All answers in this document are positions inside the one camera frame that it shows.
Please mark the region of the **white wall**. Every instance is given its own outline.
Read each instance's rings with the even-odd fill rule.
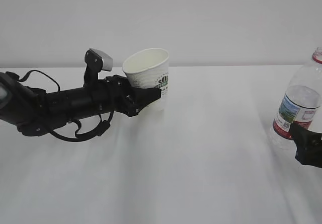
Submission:
[[[0,0],[0,66],[117,64],[147,47],[178,64],[302,63],[322,45],[322,0]]]

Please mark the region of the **black robotic arm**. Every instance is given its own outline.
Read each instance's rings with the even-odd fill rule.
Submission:
[[[23,86],[20,82],[28,77],[19,79],[15,73],[0,72],[0,119],[15,125],[25,136],[50,133],[64,141],[80,142],[101,136],[110,127],[114,111],[133,117],[161,97],[159,88],[133,88],[122,76],[98,79],[100,71],[111,71],[113,66],[113,60],[102,51],[89,49],[85,62],[83,87],[61,91],[58,86],[53,93]],[[108,112],[110,117],[102,120],[101,115]],[[100,117],[99,124],[87,133],[78,134],[82,126],[79,120],[94,115]],[[54,131],[71,122],[78,125],[75,138]]]

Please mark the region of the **paper cup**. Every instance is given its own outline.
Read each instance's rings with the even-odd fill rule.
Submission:
[[[124,61],[122,69],[132,87],[160,88],[161,98],[148,107],[155,110],[165,108],[169,79],[169,53],[166,50],[151,48],[137,52]]]

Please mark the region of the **black cable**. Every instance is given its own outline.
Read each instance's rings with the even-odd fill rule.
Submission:
[[[40,70],[37,70],[37,69],[33,69],[33,70],[30,70],[30,71],[28,71],[21,79],[19,79],[19,80],[17,80],[18,82],[25,82],[28,78],[29,78],[29,76],[30,76],[30,74],[32,73],[32,72],[38,72],[38,73],[41,73],[41,74],[43,74],[44,76],[46,76],[46,77],[48,77],[49,79],[51,79],[57,86],[58,86],[58,91],[60,92],[60,85],[57,83],[57,81],[55,81],[52,77],[50,77],[49,75],[47,75],[46,73],[44,73],[44,72],[42,72],[42,71],[40,71]]]

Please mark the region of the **white tablecloth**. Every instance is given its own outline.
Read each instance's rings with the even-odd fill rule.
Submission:
[[[25,137],[1,121],[0,223],[321,223],[322,170],[266,136],[299,67],[171,67],[164,112],[116,113],[83,143]],[[83,85],[84,68],[41,70],[62,90]],[[42,75],[25,84],[56,91]],[[322,131],[321,116],[311,129]],[[87,131],[98,117],[82,122]]]

